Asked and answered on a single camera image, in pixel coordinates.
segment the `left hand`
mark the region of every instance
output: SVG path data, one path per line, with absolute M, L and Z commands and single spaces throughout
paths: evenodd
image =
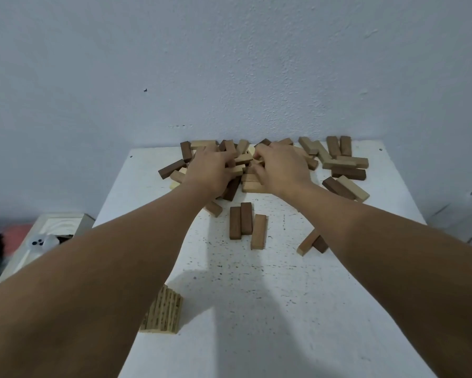
M 225 164 L 234 164 L 234 154 L 227 151 L 216 152 L 215 145 L 196 151 L 190 162 L 182 185 L 200 188 L 210 200 L 221 196 L 232 178 Z

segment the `right hand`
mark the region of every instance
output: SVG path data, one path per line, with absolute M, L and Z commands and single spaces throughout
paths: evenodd
M 303 186 L 311 184 L 308 165 L 291 145 L 273 142 L 255 147 L 254 158 L 264 159 L 265 168 L 252 165 L 261 183 L 269 192 L 287 201 Z

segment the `speckled surface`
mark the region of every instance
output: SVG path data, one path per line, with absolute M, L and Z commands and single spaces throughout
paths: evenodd
M 344 134 L 425 217 L 472 185 L 472 0 L 0 0 L 0 217 L 96 216 L 137 146 Z
M 368 179 L 355 181 L 366 203 L 423 222 L 381 142 L 355 141 L 353 153 L 370 159 Z M 96 225 L 169 192 L 156 170 L 179 154 L 132 150 Z M 251 251 L 250 236 L 228 239 L 228 207 L 243 201 L 269 218 L 264 250 Z M 312 226 L 295 209 L 241 190 L 220 204 L 218 218 L 196 217 L 167 281 L 185 298 L 178 335 L 138 334 L 121 378 L 434 376 L 330 250 L 296 253 Z

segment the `white table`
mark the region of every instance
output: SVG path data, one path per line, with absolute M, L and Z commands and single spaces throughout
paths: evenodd
M 367 180 L 356 181 L 371 194 L 366 204 L 424 223 L 380 141 L 354 141 L 353 154 L 370 160 Z M 157 170 L 180 158 L 179 147 L 132 150 L 95 225 L 168 193 Z M 244 201 L 269 216 L 264 250 L 250 250 L 250 236 L 228 238 L 228 207 Z M 166 282 L 185 299 L 179 333 L 139 333 L 121 378 L 434 377 L 330 250 L 296 253 L 312 226 L 295 209 L 240 189 L 219 204 L 218 218 L 196 217 Z

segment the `wall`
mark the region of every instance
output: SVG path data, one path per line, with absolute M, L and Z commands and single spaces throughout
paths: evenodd
M 97 215 L 132 146 L 329 134 L 426 217 L 469 188 L 472 0 L 0 0 L 0 218 Z

